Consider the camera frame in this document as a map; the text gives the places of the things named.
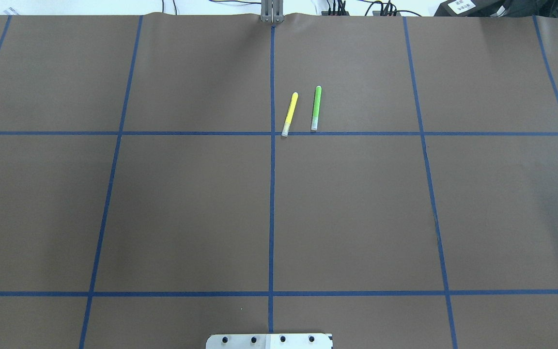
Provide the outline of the yellow marker pen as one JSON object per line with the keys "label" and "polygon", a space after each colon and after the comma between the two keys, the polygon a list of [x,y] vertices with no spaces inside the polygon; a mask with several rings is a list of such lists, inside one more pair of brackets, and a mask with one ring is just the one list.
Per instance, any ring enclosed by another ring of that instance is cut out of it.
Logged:
{"label": "yellow marker pen", "polygon": [[281,137],[286,138],[289,135],[290,127],[292,126],[293,116],[294,116],[295,111],[296,111],[298,98],[299,98],[299,93],[298,92],[292,93],[292,97],[290,99],[288,110],[286,112],[285,122],[284,122],[284,125],[283,125],[283,128],[282,128],[282,131],[281,131]]}

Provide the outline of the green marker pen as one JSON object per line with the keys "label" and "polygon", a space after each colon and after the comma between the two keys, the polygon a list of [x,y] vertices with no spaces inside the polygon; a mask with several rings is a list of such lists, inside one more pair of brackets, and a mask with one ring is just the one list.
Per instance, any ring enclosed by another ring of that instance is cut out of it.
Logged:
{"label": "green marker pen", "polygon": [[313,97],[312,117],[310,125],[310,130],[312,132],[316,132],[318,130],[322,93],[323,88],[320,85],[316,86]]}

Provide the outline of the brown paper table mat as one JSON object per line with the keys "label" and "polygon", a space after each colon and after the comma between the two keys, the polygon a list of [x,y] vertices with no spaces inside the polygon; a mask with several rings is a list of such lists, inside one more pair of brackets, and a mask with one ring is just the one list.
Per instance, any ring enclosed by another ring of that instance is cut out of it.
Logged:
{"label": "brown paper table mat", "polygon": [[558,18],[0,15],[0,349],[290,332],[558,349]]}

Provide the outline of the black white label box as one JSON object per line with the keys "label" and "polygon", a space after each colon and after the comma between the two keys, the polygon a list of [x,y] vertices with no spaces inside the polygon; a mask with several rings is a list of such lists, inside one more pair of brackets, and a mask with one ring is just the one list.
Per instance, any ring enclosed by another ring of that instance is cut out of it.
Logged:
{"label": "black white label box", "polygon": [[446,0],[434,17],[496,17],[506,10],[507,0]]}

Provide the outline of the aluminium frame post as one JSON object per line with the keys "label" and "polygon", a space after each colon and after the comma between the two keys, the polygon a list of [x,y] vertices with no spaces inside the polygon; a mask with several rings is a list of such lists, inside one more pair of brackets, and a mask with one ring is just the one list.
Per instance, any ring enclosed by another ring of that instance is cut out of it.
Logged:
{"label": "aluminium frame post", "polygon": [[279,24],[285,20],[283,0],[260,0],[261,22],[266,24]]}

